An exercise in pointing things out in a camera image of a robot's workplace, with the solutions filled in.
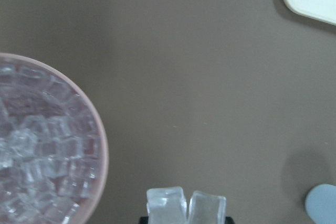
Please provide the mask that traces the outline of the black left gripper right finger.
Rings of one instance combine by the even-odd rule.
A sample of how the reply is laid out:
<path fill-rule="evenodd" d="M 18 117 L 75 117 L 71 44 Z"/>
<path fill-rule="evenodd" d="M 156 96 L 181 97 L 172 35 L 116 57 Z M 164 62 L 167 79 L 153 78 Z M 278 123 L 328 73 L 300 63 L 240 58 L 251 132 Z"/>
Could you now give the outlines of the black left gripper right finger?
<path fill-rule="evenodd" d="M 233 218 L 230 216 L 226 216 L 224 224 L 234 224 Z"/>

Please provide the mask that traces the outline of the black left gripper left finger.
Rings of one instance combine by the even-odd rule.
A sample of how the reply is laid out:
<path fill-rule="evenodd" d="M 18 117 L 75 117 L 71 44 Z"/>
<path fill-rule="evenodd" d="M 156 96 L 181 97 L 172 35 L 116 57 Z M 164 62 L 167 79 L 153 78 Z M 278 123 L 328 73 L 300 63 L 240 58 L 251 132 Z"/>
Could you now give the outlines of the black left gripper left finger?
<path fill-rule="evenodd" d="M 142 216 L 139 218 L 139 224 L 148 224 L 149 223 L 149 217 L 148 216 Z"/>

